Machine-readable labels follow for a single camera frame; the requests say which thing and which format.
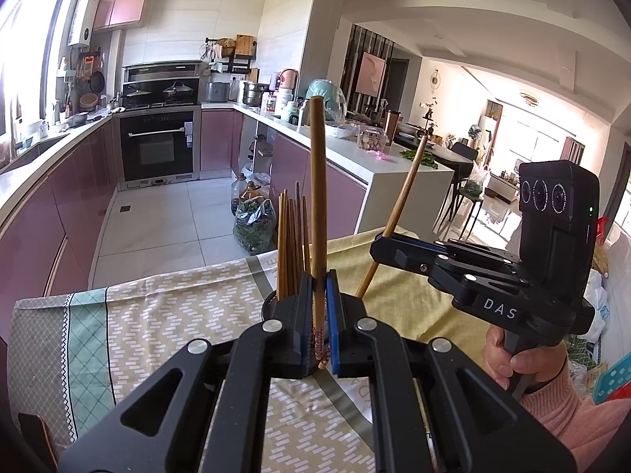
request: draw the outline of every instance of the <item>ceiling light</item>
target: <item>ceiling light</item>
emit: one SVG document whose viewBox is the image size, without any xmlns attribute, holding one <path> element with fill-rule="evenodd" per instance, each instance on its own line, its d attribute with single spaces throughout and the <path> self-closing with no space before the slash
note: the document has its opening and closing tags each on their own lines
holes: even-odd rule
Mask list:
<svg viewBox="0 0 631 473">
<path fill-rule="evenodd" d="M 539 100 L 534 97 L 532 94 L 520 92 L 519 95 L 526 102 L 528 106 L 539 106 Z"/>
</svg>

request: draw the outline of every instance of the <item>patterned tablecloth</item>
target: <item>patterned tablecloth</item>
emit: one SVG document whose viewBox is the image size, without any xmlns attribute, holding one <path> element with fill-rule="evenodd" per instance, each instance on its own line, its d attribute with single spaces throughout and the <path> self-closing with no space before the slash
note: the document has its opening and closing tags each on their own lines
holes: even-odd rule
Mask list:
<svg viewBox="0 0 631 473">
<path fill-rule="evenodd" d="M 329 243 L 329 267 L 353 293 L 375 232 Z M 91 428 L 188 341 L 220 343 L 260 321 L 276 286 L 276 252 L 160 274 L 107 289 L 19 301 L 7 357 L 9 399 L 40 415 L 58 453 Z M 381 267 L 368 314 L 405 337 L 443 335 L 480 361 L 486 324 L 452 309 L 421 276 Z M 264 473 L 373 472 L 368 381 L 318 371 L 272 381 Z"/>
</svg>

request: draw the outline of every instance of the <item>screw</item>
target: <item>screw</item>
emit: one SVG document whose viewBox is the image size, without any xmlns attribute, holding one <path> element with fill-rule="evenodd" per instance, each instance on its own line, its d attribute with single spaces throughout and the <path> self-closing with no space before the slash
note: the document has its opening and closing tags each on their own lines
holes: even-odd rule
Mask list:
<svg viewBox="0 0 631 473">
<path fill-rule="evenodd" d="M 436 352 L 449 352 L 451 350 L 451 341 L 445 338 L 436 338 L 431 342 L 431 348 Z"/>
<path fill-rule="evenodd" d="M 375 330 L 377 328 L 377 322 L 372 318 L 360 318 L 357 321 L 357 328 L 359 330 Z"/>
<path fill-rule="evenodd" d="M 283 322 L 276 319 L 265 320 L 263 322 L 263 330 L 265 332 L 278 332 L 283 328 Z"/>
<path fill-rule="evenodd" d="M 206 352 L 208 348 L 208 343 L 204 340 L 193 340 L 189 343 L 189 346 L 186 347 L 188 352 L 192 354 L 201 354 L 202 352 Z"/>
</svg>

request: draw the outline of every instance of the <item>framed picture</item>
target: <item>framed picture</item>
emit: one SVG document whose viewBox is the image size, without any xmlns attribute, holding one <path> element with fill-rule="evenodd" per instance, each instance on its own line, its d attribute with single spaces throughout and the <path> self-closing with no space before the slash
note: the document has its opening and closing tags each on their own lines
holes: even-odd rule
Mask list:
<svg viewBox="0 0 631 473">
<path fill-rule="evenodd" d="M 386 60 L 384 58 L 364 52 L 355 91 L 367 96 L 377 97 L 385 68 Z"/>
</svg>

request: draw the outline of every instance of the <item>dining table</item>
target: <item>dining table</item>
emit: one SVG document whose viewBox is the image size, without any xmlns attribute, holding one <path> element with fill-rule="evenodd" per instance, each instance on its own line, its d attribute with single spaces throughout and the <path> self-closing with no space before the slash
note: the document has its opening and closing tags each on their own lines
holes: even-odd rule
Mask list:
<svg viewBox="0 0 631 473">
<path fill-rule="evenodd" d="M 417 149 L 421 140 L 419 138 L 414 138 L 412 135 L 398 133 L 394 135 L 394 143 L 397 143 L 403 147 L 407 147 L 408 149 Z M 451 181 L 451 203 L 449 204 L 449 221 L 453 218 L 452 212 L 456 208 L 457 198 L 459 196 L 459 185 L 463 181 L 463 178 L 468 177 L 471 174 L 473 169 L 473 160 L 465 158 L 461 154 L 454 153 L 452 150 L 447 147 L 443 147 L 438 145 L 437 143 L 427 142 L 427 151 L 434 155 L 436 162 L 444 165 L 445 167 L 449 167 L 453 170 L 454 176 Z M 441 211 L 438 214 L 437 219 L 441 217 L 442 210 L 445 206 L 445 203 L 449 199 L 449 191 L 445 194 L 445 199 L 441 206 Z"/>
</svg>

